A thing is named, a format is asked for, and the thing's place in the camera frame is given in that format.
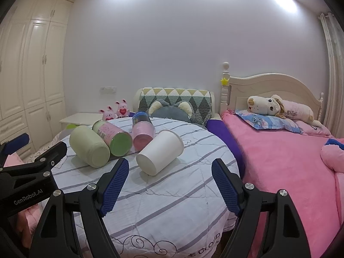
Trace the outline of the white bedside shelf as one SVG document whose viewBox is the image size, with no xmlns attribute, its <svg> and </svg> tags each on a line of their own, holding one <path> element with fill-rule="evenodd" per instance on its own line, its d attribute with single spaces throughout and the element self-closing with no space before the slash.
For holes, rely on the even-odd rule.
<svg viewBox="0 0 344 258">
<path fill-rule="evenodd" d="M 93 125 L 96 121 L 102 119 L 102 117 L 103 115 L 100 113 L 79 112 L 61 119 L 60 124 L 63 128 L 67 127 L 69 124 L 73 124 L 76 126 L 90 126 Z"/>
</svg>

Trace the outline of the cream wardrobe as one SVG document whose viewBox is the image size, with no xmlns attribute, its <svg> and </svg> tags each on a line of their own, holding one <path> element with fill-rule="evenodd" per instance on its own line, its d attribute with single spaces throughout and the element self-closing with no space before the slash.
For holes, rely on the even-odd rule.
<svg viewBox="0 0 344 258">
<path fill-rule="evenodd" d="M 64 48 L 72 2 L 16 0 L 1 21 L 1 142 L 23 133 L 25 160 L 62 131 Z"/>
</svg>

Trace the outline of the white striped quilt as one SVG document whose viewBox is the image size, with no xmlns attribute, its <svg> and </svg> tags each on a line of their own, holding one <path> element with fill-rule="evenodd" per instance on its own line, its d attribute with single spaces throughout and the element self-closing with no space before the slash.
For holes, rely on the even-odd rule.
<svg viewBox="0 0 344 258">
<path fill-rule="evenodd" d="M 184 143 L 183 153 L 156 176 L 137 165 L 134 151 L 126 156 L 129 175 L 113 210 L 104 217 L 121 257 L 211 257 L 222 233 L 233 229 L 211 165 L 220 158 L 233 173 L 233 153 L 203 127 L 154 118 L 157 131 L 170 130 Z"/>
</svg>

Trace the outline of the pale green cup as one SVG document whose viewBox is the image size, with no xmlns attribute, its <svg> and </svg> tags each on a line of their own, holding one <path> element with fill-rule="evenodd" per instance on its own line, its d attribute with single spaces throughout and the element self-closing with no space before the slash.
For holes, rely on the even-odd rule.
<svg viewBox="0 0 344 258">
<path fill-rule="evenodd" d="M 110 159 L 108 145 L 85 125 L 78 126 L 71 132 L 69 143 L 76 155 L 93 168 L 103 167 Z"/>
</svg>

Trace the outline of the pink bed blanket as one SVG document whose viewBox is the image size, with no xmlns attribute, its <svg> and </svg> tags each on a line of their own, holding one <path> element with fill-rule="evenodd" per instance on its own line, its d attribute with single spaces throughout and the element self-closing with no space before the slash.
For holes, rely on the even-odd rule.
<svg viewBox="0 0 344 258">
<path fill-rule="evenodd" d="M 303 223 L 312 257 L 321 257 L 343 224 L 343 173 L 329 169 L 320 151 L 333 136 L 325 127 L 302 121 L 302 134 L 286 130 L 256 130 L 235 113 L 222 121 L 244 157 L 244 182 L 275 193 L 286 189 Z"/>
</svg>

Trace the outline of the blue cartoon pillow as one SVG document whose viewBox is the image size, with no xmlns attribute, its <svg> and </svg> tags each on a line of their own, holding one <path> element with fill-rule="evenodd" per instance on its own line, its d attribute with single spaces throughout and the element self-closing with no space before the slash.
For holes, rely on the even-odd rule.
<svg viewBox="0 0 344 258">
<path fill-rule="evenodd" d="M 235 114 L 256 130 L 286 130 L 298 134 L 303 132 L 297 123 L 290 119 L 255 114 L 248 110 L 236 110 Z"/>
</svg>

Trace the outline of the white wall socket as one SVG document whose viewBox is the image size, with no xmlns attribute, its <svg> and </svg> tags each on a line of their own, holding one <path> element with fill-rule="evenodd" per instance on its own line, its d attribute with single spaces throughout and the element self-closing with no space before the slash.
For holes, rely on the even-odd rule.
<svg viewBox="0 0 344 258">
<path fill-rule="evenodd" d="M 100 88 L 101 93 L 115 93 L 116 92 L 116 87 L 111 86 L 111 87 L 101 87 Z"/>
</svg>

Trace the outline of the yellow star decoration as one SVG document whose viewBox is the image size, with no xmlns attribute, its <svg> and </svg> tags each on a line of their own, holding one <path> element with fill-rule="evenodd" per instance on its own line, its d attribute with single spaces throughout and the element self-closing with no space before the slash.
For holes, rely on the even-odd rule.
<svg viewBox="0 0 344 258">
<path fill-rule="evenodd" d="M 222 77 L 222 79 L 220 80 L 222 86 L 227 86 L 229 84 L 229 79 Z"/>
</svg>

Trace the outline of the pink bunny plush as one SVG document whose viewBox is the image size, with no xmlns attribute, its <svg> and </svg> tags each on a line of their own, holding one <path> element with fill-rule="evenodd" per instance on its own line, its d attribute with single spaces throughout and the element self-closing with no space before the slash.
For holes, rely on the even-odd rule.
<svg viewBox="0 0 344 258">
<path fill-rule="evenodd" d="M 118 118 L 129 117 L 130 110 L 129 110 L 126 100 L 122 99 L 121 101 L 116 101 L 115 103 L 117 105 L 117 111 L 116 111 L 117 117 Z"/>
<path fill-rule="evenodd" d="M 98 111 L 102 115 L 102 120 L 109 121 L 116 119 L 117 115 L 111 106 L 108 106 L 107 109 L 99 109 Z"/>
</svg>

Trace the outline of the triangle patterned cushion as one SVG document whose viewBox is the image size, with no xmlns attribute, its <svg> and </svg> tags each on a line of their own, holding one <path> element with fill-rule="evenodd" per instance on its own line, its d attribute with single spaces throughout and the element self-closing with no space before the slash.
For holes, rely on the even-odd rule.
<svg viewBox="0 0 344 258">
<path fill-rule="evenodd" d="M 163 99 L 169 104 L 188 101 L 195 114 L 195 122 L 201 126 L 215 116 L 214 95 L 208 90 L 175 89 L 170 87 L 144 87 L 135 94 L 134 111 L 148 111 L 154 101 Z"/>
</svg>

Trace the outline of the white paper cup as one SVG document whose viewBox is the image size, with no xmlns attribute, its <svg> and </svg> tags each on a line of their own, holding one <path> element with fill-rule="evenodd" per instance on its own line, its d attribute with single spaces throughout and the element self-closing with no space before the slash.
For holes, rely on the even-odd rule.
<svg viewBox="0 0 344 258">
<path fill-rule="evenodd" d="M 138 167 L 150 176 L 157 175 L 184 151 L 184 143 L 171 130 L 162 130 L 136 156 Z"/>
</svg>

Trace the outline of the pink bunny plush left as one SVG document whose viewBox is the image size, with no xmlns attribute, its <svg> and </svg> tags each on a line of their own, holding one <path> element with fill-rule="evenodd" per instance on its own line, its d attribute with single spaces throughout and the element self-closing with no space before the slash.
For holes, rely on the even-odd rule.
<svg viewBox="0 0 344 258">
<path fill-rule="evenodd" d="M 107 109 L 99 109 L 98 111 L 102 115 L 102 120 L 109 121 L 116 119 L 117 115 L 111 106 L 108 106 Z"/>
</svg>

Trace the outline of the cream curtain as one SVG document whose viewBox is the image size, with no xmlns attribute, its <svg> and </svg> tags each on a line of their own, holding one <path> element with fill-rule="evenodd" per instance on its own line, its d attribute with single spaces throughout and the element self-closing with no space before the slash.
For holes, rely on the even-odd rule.
<svg viewBox="0 0 344 258">
<path fill-rule="evenodd" d="M 331 12 L 319 16 L 329 62 L 329 87 L 324 124 L 335 137 L 343 138 L 343 30 Z"/>
</svg>

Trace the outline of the pink plush cushion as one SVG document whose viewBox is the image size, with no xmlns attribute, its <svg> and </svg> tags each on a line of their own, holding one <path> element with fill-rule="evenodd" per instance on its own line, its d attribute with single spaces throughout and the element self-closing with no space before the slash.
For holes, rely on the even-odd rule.
<svg viewBox="0 0 344 258">
<path fill-rule="evenodd" d="M 323 163 L 335 172 L 344 173 L 343 143 L 335 139 L 328 139 L 320 151 Z"/>
</svg>

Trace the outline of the pink bunny plush right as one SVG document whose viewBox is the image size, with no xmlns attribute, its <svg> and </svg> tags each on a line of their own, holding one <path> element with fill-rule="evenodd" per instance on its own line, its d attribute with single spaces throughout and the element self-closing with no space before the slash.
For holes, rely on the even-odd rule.
<svg viewBox="0 0 344 258">
<path fill-rule="evenodd" d="M 122 99 L 121 101 L 116 101 L 115 103 L 117 105 L 117 111 L 116 111 L 117 117 L 118 118 L 129 117 L 130 110 L 129 110 L 126 100 Z"/>
</svg>

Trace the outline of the cream wooden headboard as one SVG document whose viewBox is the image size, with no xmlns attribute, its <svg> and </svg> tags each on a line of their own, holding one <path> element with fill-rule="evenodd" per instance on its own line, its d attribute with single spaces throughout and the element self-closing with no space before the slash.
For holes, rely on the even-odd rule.
<svg viewBox="0 0 344 258">
<path fill-rule="evenodd" d="M 283 73 L 261 73 L 249 77 L 231 76 L 228 62 L 222 63 L 222 77 L 228 78 L 229 84 L 222 86 L 220 82 L 219 114 L 228 109 L 246 109 L 246 100 L 251 95 L 269 97 L 277 94 L 282 99 L 308 105 L 316 119 L 321 120 L 324 94 L 321 93 L 317 99 L 310 89 L 295 77 Z"/>
</svg>

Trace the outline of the grey cat plush cushion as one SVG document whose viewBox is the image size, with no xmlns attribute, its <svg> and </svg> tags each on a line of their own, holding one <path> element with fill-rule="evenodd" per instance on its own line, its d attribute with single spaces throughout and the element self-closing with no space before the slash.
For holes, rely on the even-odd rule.
<svg viewBox="0 0 344 258">
<path fill-rule="evenodd" d="M 173 105 L 158 99 L 152 103 L 147 111 L 152 118 L 168 118 L 188 123 L 195 123 L 195 113 L 188 101 L 179 101 Z"/>
</svg>

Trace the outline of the pink cup with blue lid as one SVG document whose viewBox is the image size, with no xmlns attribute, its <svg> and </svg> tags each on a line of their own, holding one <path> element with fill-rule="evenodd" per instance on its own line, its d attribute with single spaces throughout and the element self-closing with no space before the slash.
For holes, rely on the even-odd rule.
<svg viewBox="0 0 344 258">
<path fill-rule="evenodd" d="M 132 139 L 136 151 L 143 150 L 155 137 L 155 127 L 145 112 L 132 117 Z"/>
</svg>

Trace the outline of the dog plush toy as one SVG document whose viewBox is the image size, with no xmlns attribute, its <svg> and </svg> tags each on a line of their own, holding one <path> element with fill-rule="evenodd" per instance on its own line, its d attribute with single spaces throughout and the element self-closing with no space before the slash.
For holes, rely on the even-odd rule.
<svg viewBox="0 0 344 258">
<path fill-rule="evenodd" d="M 292 101 L 283 100 L 274 94 L 269 98 L 253 95 L 247 99 L 248 109 L 260 115 L 270 115 L 282 119 L 301 120 L 311 126 L 322 127 L 315 119 L 313 110 L 308 106 Z"/>
</svg>

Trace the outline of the purple blanket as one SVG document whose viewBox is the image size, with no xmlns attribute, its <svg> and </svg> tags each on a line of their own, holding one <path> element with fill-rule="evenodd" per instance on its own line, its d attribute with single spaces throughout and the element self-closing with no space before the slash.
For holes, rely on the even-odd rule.
<svg viewBox="0 0 344 258">
<path fill-rule="evenodd" d="M 224 124 L 222 120 L 210 119 L 206 123 L 206 128 L 209 132 L 219 137 L 233 153 L 237 161 L 240 178 L 243 179 L 246 172 L 244 157 L 239 145 L 237 144 L 234 136 L 230 133 L 227 126 Z"/>
</svg>

